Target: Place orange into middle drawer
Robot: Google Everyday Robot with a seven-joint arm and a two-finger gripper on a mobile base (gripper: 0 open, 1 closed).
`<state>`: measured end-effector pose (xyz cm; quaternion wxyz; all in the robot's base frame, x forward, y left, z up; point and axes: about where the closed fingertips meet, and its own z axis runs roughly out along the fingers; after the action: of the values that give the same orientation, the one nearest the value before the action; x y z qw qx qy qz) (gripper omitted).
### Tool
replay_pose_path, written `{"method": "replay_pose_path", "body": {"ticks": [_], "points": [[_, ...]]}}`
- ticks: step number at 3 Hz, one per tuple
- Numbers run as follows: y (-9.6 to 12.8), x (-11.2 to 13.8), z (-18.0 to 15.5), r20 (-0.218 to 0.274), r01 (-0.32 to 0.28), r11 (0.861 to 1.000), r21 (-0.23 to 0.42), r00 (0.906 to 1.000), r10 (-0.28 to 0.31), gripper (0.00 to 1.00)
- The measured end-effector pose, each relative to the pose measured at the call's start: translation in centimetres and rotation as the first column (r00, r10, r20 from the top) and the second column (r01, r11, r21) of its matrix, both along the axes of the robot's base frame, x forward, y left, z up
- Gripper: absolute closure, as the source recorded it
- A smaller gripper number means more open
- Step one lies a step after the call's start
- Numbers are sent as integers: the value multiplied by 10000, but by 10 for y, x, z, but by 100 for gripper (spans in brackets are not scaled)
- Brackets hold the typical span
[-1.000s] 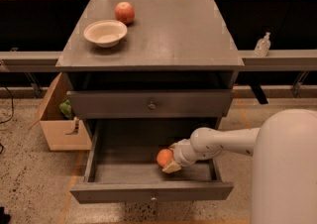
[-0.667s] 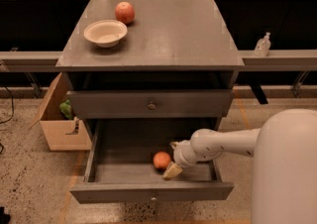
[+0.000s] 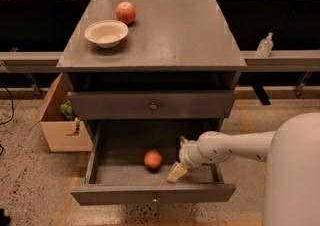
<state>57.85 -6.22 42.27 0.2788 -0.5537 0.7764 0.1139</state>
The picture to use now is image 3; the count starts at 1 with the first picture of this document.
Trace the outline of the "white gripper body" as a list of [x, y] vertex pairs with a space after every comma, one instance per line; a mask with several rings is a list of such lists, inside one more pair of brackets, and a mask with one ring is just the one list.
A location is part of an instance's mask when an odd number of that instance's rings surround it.
[[202, 165], [202, 156], [197, 142], [191, 140], [183, 146], [180, 145], [179, 159], [188, 169], [200, 167]]

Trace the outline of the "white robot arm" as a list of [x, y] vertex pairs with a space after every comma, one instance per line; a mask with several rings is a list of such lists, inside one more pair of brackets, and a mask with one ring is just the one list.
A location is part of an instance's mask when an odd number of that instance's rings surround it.
[[271, 132], [182, 137], [167, 181], [231, 155], [266, 164], [262, 226], [320, 226], [320, 113], [295, 116]]

